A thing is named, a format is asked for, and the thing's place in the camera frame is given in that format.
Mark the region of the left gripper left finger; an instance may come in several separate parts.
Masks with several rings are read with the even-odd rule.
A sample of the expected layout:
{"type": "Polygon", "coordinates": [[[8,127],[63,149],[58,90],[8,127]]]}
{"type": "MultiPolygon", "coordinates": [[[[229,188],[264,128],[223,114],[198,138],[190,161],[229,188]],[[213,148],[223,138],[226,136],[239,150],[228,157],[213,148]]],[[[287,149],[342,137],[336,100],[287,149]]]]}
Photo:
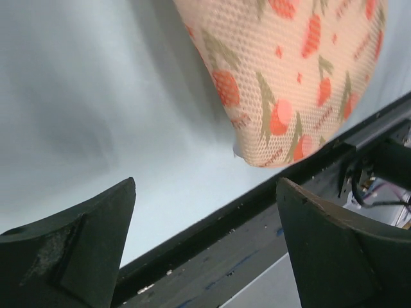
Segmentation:
{"type": "Polygon", "coordinates": [[[1,234],[1,307],[110,307],[136,200],[127,178],[1,234]]]}

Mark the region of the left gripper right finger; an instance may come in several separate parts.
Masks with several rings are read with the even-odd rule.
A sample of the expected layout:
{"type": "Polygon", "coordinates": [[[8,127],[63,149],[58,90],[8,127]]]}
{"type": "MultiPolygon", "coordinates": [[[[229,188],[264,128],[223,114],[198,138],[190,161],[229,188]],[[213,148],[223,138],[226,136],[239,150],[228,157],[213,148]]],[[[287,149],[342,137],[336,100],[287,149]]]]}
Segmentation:
{"type": "Polygon", "coordinates": [[[302,307],[410,307],[410,231],[287,178],[276,199],[302,307]]]}

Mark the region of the floral mesh laundry bag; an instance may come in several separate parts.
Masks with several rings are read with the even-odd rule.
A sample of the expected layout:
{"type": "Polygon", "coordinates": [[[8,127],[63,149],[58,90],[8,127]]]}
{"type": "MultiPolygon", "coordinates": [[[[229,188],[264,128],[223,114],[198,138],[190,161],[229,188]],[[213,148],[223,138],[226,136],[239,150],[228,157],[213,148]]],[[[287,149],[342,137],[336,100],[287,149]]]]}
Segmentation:
{"type": "Polygon", "coordinates": [[[294,164],[340,129],[374,73],[386,1],[176,1],[254,167],[294,164]]]}

